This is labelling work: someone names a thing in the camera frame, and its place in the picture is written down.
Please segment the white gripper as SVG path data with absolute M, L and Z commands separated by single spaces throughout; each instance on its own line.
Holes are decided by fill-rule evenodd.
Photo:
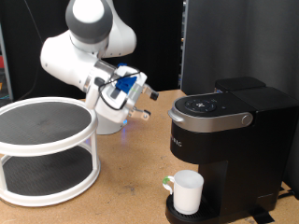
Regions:
M 139 70 L 121 65 L 111 75 L 94 77 L 86 94 L 85 105 L 105 119 L 123 123 L 126 117 L 148 120 L 151 113 L 135 106 L 140 94 L 156 101 L 159 93 L 145 84 L 147 76 Z

